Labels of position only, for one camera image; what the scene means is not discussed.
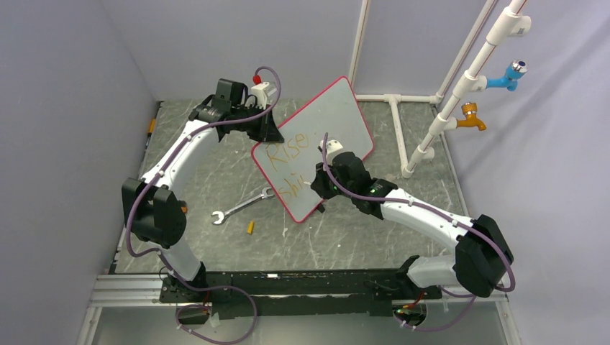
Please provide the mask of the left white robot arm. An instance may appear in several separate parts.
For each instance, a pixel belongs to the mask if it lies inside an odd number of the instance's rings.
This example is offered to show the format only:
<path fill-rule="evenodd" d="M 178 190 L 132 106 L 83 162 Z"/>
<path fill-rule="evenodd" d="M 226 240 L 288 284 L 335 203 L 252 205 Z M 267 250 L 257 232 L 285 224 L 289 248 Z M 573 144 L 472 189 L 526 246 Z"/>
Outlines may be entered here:
<path fill-rule="evenodd" d="M 141 178 L 122 185 L 122 205 L 127 251 L 133 257 L 131 236 L 150 244 L 169 273 L 177 279 L 178 292 L 190 302 L 201 300 L 207 289 L 206 268 L 192 252 L 184 236 L 186 214 L 179 195 L 197 167 L 222 139 L 233 131 L 259 143 L 282 143 L 273 108 L 281 87 L 278 81 L 254 85 L 219 79 L 215 93 L 191 110 L 183 131 L 163 157 Z"/>

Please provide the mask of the red-framed whiteboard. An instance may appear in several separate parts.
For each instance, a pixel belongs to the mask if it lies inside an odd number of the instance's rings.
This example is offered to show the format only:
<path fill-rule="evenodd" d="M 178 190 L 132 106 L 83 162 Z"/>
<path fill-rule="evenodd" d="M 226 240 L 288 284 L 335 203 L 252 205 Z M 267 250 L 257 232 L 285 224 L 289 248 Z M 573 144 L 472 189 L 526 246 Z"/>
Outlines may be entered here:
<path fill-rule="evenodd" d="M 338 78 L 278 126 L 281 144 L 256 144 L 251 156 L 288 215 L 303 222 L 322 202 L 306 185 L 322 161 L 323 136 L 365 159 L 375 148 L 373 137 L 349 80 Z"/>

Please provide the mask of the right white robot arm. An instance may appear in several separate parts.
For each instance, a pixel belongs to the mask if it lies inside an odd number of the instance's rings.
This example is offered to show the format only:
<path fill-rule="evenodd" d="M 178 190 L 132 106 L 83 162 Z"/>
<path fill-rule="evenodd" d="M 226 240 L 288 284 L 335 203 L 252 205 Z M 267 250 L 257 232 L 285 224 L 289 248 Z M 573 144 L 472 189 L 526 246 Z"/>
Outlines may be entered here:
<path fill-rule="evenodd" d="M 361 213 L 407 226 L 448 250 L 438 257 L 414 255 L 400 266 L 396 288 L 405 298 L 430 287 L 460 286 L 481 298 L 515 287 L 514 255 L 490 216 L 461 216 L 421 201 L 395 183 L 371 177 L 353 152 L 317 163 L 311 189 L 324 200 L 349 198 Z"/>

